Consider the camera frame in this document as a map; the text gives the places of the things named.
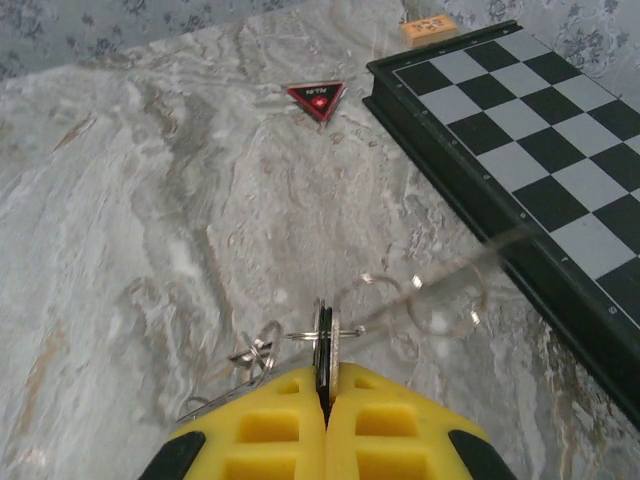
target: chessboard frame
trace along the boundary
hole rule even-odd
[[[588,372],[640,429],[640,330],[530,218],[393,71],[429,54],[461,50],[521,30],[508,21],[367,64],[365,106],[480,241],[523,224],[536,235],[507,248],[503,270]]]

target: black rubber edge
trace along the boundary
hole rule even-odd
[[[426,50],[464,48],[471,39],[495,38],[518,30],[515,22],[489,27],[436,46],[371,62],[372,95],[363,99],[413,163],[480,241],[523,224],[522,208],[446,128],[421,108],[386,69],[397,68]],[[537,224],[528,225],[542,233]],[[589,373],[640,430],[640,345],[637,330],[611,301],[548,237],[505,250],[503,269],[534,308],[554,328]]]
[[[483,439],[463,430],[452,430],[449,440],[473,480],[518,480],[496,449]]]
[[[184,480],[206,441],[202,432],[189,432],[165,443],[138,480]]]
[[[320,401],[320,407],[324,413],[324,424],[329,425],[331,415],[331,401],[329,397],[329,375],[331,368],[331,325],[333,323],[333,310],[331,307],[320,308],[318,321],[319,340],[316,342],[314,362],[316,371],[316,393]]]

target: black square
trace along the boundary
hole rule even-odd
[[[518,140],[518,143],[549,173],[562,170],[585,158],[580,150],[553,128],[536,132]]]
[[[580,75],[575,67],[554,52],[540,55],[524,63],[551,85]]]
[[[640,320],[640,258],[603,275],[598,283],[631,318]]]
[[[396,74],[404,80],[407,86],[418,96],[453,85],[451,81],[430,62],[423,62],[403,68],[402,70],[398,70]]]
[[[621,143],[591,157],[602,170],[627,191],[640,188],[640,155]]]
[[[640,254],[640,202],[635,197],[626,195],[593,214],[636,255]]]
[[[551,176],[516,190],[513,194],[549,232],[589,213]]]
[[[553,87],[522,97],[522,101],[551,125],[582,113],[580,108]]]
[[[512,142],[511,137],[484,112],[453,122],[449,128],[476,155]]]
[[[516,57],[496,42],[483,43],[477,47],[468,48],[465,52],[490,72],[518,63]]]
[[[491,75],[472,78],[466,82],[459,83],[458,87],[483,110],[488,110],[516,98],[513,93]]]
[[[620,100],[591,110],[589,115],[621,140],[640,135],[640,113]]]

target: chessboard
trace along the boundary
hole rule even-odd
[[[640,113],[516,22],[371,62],[365,105],[640,427]]]

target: gray square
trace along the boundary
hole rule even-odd
[[[479,155],[478,161],[509,192],[549,175],[542,165],[515,142]]]
[[[553,177],[590,212],[627,194],[590,158],[555,172]]]
[[[555,88],[585,112],[616,99],[586,75],[578,75],[560,82]]]
[[[524,97],[530,93],[547,88],[549,83],[540,77],[536,72],[527,67],[524,63],[516,63],[500,70],[492,72],[491,75],[502,85],[513,93],[516,97]]]
[[[504,47],[505,50],[521,62],[550,52],[547,47],[524,30],[499,38],[496,43]]]
[[[618,137],[586,113],[560,122],[553,128],[587,157],[620,143]]]
[[[514,140],[549,127],[546,121],[520,99],[490,108],[485,113]]]
[[[629,145],[636,153],[640,153],[640,135],[633,137],[624,143]]]
[[[422,95],[420,100],[445,125],[480,113],[480,107],[457,86]]]
[[[487,71],[464,51],[449,53],[431,63],[453,83],[460,83],[484,75]]]
[[[552,232],[551,238],[593,280],[635,257],[629,247],[592,214]]]

